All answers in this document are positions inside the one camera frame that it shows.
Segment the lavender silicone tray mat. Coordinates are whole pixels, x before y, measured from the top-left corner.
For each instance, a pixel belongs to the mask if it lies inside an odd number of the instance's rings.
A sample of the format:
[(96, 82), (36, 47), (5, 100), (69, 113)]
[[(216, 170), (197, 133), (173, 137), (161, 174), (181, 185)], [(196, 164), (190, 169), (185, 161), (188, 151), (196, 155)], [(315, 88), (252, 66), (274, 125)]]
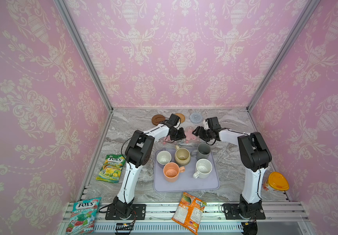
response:
[(220, 187), (220, 181), (214, 161), (213, 153), (210, 153), (208, 160), (213, 166), (213, 170), (210, 175), (205, 178), (194, 179), (192, 176), (195, 173), (196, 158), (192, 157), (190, 163), (185, 166), (186, 171), (179, 174), (177, 181), (171, 183), (165, 179), (164, 166), (159, 164), (157, 156), (162, 151), (168, 151), (172, 157), (175, 155), (175, 149), (159, 149), (155, 152), (155, 164), (154, 164), (154, 190), (159, 193), (170, 193), (170, 192), (190, 192), (190, 191), (208, 191), (216, 190)]

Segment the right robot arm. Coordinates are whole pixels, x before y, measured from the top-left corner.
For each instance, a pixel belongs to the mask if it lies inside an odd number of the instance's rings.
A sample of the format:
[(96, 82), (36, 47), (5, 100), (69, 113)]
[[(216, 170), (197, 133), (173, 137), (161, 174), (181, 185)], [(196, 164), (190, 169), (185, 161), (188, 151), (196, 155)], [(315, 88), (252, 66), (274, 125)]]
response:
[(225, 142), (238, 146), (240, 159), (245, 167), (244, 188), (235, 211), (242, 219), (266, 219), (262, 207), (261, 189), (264, 174), (272, 161), (272, 154), (259, 132), (244, 133), (222, 128), (217, 117), (203, 121), (192, 132), (206, 143)]

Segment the white mug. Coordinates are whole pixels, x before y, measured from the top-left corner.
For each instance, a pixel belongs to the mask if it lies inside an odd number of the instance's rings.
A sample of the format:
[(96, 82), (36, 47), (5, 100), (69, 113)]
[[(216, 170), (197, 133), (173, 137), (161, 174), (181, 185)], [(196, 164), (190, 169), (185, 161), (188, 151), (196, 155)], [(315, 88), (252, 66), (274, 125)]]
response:
[(213, 170), (211, 162), (207, 159), (200, 159), (196, 162), (195, 173), (193, 174), (194, 179), (206, 179), (209, 177)]

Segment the pink flower coaster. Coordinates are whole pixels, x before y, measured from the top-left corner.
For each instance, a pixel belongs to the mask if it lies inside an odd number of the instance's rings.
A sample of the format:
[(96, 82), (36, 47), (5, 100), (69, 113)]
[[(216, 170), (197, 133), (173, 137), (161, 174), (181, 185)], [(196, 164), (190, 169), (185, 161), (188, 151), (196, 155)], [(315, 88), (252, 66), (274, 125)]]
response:
[(193, 127), (186, 127), (185, 128), (185, 136), (186, 136), (185, 142), (187, 144), (200, 142), (199, 138), (192, 133), (193, 131), (194, 131)]
[(163, 140), (163, 144), (164, 144), (164, 145), (165, 145), (165, 144), (172, 144), (172, 143), (174, 143), (174, 140), (172, 140), (172, 139), (170, 138), (170, 136), (165, 137), (164, 140)]

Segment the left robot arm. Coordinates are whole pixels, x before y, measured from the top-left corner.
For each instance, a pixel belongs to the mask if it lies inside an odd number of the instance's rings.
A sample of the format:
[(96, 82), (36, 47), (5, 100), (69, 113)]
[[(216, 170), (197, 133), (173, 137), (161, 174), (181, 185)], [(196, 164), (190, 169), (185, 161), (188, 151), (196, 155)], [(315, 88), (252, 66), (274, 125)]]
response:
[(117, 196), (113, 199), (111, 211), (120, 218), (129, 218), (133, 213), (135, 188), (139, 174), (150, 159), (155, 142), (170, 137), (172, 141), (184, 139), (184, 129), (180, 126), (183, 118), (171, 114), (169, 119), (160, 122), (149, 130), (136, 130), (128, 139), (123, 157), (126, 160), (126, 171), (122, 186)]

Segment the aluminium front rail frame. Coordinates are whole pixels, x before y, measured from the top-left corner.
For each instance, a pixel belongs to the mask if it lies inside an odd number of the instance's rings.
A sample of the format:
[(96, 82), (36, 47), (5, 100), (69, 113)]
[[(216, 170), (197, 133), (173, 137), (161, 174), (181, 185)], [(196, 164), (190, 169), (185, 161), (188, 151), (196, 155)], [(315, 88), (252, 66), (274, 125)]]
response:
[(314, 235), (314, 226), (296, 202), (264, 202), (251, 218), (242, 217), (234, 202), (207, 202), (201, 209), (178, 202), (138, 203), (130, 218), (112, 215), (100, 203), (95, 235)]

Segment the beige ceramic mug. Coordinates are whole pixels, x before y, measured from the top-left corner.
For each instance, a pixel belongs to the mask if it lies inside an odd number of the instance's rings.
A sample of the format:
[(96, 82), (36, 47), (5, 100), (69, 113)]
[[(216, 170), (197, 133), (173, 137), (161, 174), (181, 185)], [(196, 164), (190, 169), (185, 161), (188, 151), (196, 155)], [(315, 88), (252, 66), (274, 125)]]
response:
[(176, 152), (174, 155), (175, 162), (179, 166), (186, 166), (191, 161), (191, 154), (186, 148), (182, 148), (178, 145), (175, 146)]

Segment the blue woven coaster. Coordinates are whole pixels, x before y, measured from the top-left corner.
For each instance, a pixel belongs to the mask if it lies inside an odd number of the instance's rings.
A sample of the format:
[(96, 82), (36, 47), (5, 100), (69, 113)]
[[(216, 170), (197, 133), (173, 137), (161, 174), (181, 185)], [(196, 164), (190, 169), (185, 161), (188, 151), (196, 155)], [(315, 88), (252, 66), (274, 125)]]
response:
[(192, 123), (199, 124), (203, 121), (203, 116), (200, 113), (195, 112), (190, 114), (189, 119)]

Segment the brown wooden coaster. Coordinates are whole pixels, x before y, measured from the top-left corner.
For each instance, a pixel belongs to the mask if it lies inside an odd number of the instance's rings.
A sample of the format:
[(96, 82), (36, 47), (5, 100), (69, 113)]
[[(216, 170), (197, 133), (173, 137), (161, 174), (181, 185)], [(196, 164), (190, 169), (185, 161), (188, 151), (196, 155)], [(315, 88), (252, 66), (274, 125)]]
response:
[(165, 121), (166, 117), (164, 115), (154, 115), (151, 119), (151, 122), (153, 125), (157, 126), (158, 124), (160, 124), (161, 122)]

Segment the red green Fox's candy bag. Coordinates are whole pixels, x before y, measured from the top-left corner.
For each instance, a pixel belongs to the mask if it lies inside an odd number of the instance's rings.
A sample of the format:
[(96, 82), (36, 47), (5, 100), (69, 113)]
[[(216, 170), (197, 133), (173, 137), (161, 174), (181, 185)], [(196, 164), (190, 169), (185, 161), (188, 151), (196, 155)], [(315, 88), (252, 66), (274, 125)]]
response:
[(84, 235), (94, 232), (96, 213), (101, 197), (74, 203), (66, 235)]

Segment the woven rattan coaster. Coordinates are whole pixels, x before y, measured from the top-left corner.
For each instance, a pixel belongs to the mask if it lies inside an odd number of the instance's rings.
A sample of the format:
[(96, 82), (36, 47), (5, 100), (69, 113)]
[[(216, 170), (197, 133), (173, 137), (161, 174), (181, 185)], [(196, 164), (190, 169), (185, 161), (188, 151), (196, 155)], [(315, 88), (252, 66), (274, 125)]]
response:
[(185, 116), (182, 113), (176, 113), (175, 115), (180, 118), (180, 122), (181, 123), (185, 122), (186, 118), (185, 118)]

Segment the yellow lidded cup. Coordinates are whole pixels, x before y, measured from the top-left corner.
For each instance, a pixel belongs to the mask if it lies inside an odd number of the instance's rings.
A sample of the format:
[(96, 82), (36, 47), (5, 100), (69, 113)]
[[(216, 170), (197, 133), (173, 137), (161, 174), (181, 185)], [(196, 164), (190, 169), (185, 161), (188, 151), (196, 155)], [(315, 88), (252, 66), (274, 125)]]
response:
[(263, 185), (266, 191), (287, 191), (290, 186), (286, 178), (279, 172), (272, 172)]

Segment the orange pink mug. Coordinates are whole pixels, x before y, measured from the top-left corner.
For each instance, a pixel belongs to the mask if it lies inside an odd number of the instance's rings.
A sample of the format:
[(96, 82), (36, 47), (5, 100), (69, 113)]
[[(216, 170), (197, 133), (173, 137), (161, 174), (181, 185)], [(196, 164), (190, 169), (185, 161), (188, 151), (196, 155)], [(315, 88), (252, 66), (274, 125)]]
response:
[(173, 162), (167, 163), (163, 169), (165, 180), (170, 183), (174, 183), (175, 181), (177, 181), (179, 178), (179, 174), (185, 171), (186, 168), (184, 166), (179, 166), (178, 164)]

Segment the green yellow Fox's candy bag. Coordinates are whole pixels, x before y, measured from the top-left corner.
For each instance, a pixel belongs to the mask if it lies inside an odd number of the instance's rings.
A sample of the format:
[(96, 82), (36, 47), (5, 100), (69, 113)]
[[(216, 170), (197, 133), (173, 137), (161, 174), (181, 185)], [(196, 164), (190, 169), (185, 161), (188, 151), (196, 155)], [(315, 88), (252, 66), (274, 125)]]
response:
[(98, 175), (96, 176), (96, 180), (113, 184), (118, 183), (125, 163), (126, 160), (122, 155), (107, 155)]

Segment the grey mug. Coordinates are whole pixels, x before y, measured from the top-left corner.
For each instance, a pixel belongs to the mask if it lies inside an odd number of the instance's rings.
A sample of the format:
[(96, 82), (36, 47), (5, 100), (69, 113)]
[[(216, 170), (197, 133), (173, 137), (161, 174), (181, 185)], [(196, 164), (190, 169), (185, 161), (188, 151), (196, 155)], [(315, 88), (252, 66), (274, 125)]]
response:
[(207, 159), (211, 153), (211, 147), (208, 144), (199, 144), (197, 149), (193, 150), (190, 154), (196, 160)]

